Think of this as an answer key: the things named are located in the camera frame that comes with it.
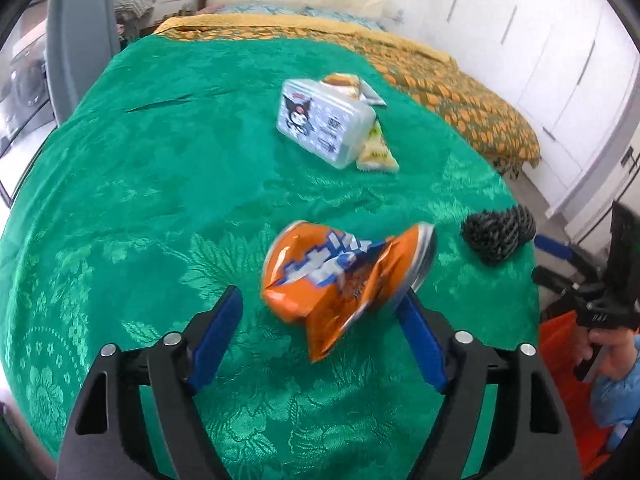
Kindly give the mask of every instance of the yellow blanket edge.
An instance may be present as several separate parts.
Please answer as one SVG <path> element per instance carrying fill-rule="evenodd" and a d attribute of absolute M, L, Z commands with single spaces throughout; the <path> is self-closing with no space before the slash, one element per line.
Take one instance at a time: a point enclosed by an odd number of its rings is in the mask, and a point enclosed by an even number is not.
<path fill-rule="evenodd" d="M 396 36 L 391 32 L 369 30 L 355 23 L 336 22 L 335 20 L 315 18 L 313 16 L 291 16 L 289 14 L 200 14 L 198 16 L 176 16 L 162 22 L 156 28 L 154 34 L 162 34 L 171 28 L 180 27 L 285 27 L 304 28 L 329 34 L 361 36 L 389 46 L 402 48 L 403 50 L 420 52 L 431 59 L 457 67 L 456 61 L 446 52 L 436 50 L 417 41 Z"/>

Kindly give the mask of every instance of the blue gripper pad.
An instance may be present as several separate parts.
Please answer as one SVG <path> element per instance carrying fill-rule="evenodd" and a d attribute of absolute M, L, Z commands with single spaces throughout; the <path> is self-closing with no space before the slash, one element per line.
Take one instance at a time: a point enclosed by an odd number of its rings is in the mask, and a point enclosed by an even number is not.
<path fill-rule="evenodd" d="M 209 324 L 200 344 L 191 355 L 188 383 L 194 392 L 209 384 L 216 376 L 222 356 L 231 342 L 242 317 L 242 294 L 233 287 L 223 303 L 216 305 L 217 314 Z"/>
<path fill-rule="evenodd" d="M 449 380 L 444 369 L 444 352 L 420 313 L 422 307 L 405 296 L 395 316 L 402 327 L 424 381 L 443 394 Z"/>
<path fill-rule="evenodd" d="M 543 235 L 536 235 L 533 238 L 533 244 L 541 251 L 545 251 L 545 253 L 549 253 L 561 260 L 568 261 L 574 256 L 571 247 Z"/>

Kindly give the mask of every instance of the light blue shirt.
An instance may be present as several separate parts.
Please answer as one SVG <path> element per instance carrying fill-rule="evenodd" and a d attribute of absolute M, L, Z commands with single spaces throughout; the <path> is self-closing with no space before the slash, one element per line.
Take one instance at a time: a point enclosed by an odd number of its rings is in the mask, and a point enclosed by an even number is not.
<path fill-rule="evenodd" d="M 626 430 L 640 408 L 640 335 L 634 337 L 639 350 L 636 364 L 621 381 L 599 376 L 591 389 L 591 412 L 600 428 L 613 426 L 607 441 L 607 451 L 613 451 L 625 436 Z"/>

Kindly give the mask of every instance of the green blanket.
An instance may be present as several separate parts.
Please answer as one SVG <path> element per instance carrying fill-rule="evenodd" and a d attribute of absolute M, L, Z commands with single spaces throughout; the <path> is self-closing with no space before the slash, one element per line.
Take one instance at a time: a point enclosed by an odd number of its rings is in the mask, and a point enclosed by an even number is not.
<path fill-rule="evenodd" d="M 276 131 L 282 81 L 331 72 L 362 76 L 388 103 L 379 115 L 397 175 L 334 170 Z M 343 47 L 145 38 L 52 133 L 17 197 L 0 240 L 2 365 L 56 456 L 102 345 L 137 348 L 181 330 L 233 283 L 244 316 L 196 397 L 232 477 L 404 478 L 442 400 L 400 327 L 389 312 L 366 317 L 310 365 L 303 330 L 258 298 L 263 257 L 297 219 L 368 239 L 432 222 L 440 247 L 419 293 L 425 306 L 513 348 L 536 338 L 532 249 L 489 269 L 459 235 L 467 214 L 511 205 L 454 130 Z M 467 472 L 481 461 L 494 399 L 488 388 Z M 166 457 L 160 467 L 170 472 Z"/>

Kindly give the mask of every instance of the silver bolt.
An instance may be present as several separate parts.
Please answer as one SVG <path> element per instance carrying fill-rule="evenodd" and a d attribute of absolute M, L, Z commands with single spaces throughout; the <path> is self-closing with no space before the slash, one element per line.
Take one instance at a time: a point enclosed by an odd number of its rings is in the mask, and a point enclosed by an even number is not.
<path fill-rule="evenodd" d="M 113 343 L 109 343 L 103 346 L 102 348 L 100 348 L 100 355 L 102 357 L 109 357 L 110 355 L 113 355 L 115 353 L 116 353 L 116 345 L 114 345 Z"/>
<path fill-rule="evenodd" d="M 528 355 L 529 357 L 531 357 L 536 354 L 536 347 L 533 345 L 530 345 L 529 343 L 523 343 L 520 345 L 520 351 L 524 355 Z"/>
<path fill-rule="evenodd" d="M 468 345 L 474 340 L 474 337 L 469 333 L 461 330 L 460 332 L 456 332 L 454 336 L 456 341 L 462 343 L 463 345 Z"/>
<path fill-rule="evenodd" d="M 177 345 L 180 341 L 182 341 L 182 335 L 180 332 L 169 332 L 164 336 L 164 339 L 162 339 L 162 342 L 167 346 Z"/>

